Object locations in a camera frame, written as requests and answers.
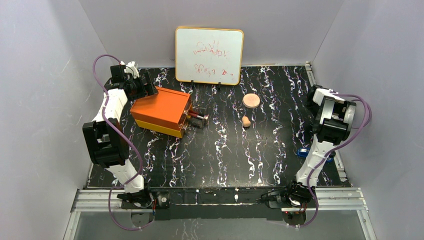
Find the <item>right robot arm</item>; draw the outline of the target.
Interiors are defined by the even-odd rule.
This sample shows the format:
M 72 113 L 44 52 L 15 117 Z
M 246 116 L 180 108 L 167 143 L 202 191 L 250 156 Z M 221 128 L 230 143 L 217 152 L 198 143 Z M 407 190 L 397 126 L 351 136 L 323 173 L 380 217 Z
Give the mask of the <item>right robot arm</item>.
M 328 88 L 313 85 L 307 94 L 307 107 L 314 117 L 313 139 L 286 197 L 293 206 L 312 200 L 325 161 L 351 133 L 357 104 L 337 96 Z

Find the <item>beige gourd makeup sponge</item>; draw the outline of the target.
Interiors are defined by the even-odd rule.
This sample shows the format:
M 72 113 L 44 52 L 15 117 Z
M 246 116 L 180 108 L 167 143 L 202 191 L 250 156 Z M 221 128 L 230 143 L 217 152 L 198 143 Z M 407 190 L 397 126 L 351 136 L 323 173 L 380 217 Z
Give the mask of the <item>beige gourd makeup sponge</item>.
M 241 118 L 241 122 L 242 122 L 242 126 L 244 128 L 249 128 L 251 126 L 251 124 L 252 124 L 251 121 L 250 121 L 250 119 L 247 116 L 243 116 Z

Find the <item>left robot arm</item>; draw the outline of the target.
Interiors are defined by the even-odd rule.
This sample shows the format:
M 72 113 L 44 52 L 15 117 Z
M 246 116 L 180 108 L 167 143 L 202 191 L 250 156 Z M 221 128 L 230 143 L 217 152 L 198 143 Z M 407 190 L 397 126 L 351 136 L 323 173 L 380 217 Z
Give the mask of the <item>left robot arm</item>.
M 93 164 L 112 173 L 122 184 L 124 193 L 117 197 L 128 203 L 149 205 L 153 196 L 141 170 L 130 161 L 135 146 L 123 133 L 120 124 L 127 102 L 155 96 L 158 90 L 148 72 L 140 73 L 134 61 L 110 67 L 111 77 L 102 84 L 103 101 L 94 119 L 82 126 L 82 132 Z

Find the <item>orange drawer organizer box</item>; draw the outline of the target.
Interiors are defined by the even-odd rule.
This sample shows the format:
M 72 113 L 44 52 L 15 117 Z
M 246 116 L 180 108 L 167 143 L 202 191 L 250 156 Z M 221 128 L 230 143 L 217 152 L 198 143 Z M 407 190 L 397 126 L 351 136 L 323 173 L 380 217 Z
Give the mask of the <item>orange drawer organizer box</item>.
M 144 129 L 182 138 L 192 109 L 189 93 L 157 87 L 158 94 L 135 100 L 129 112 Z

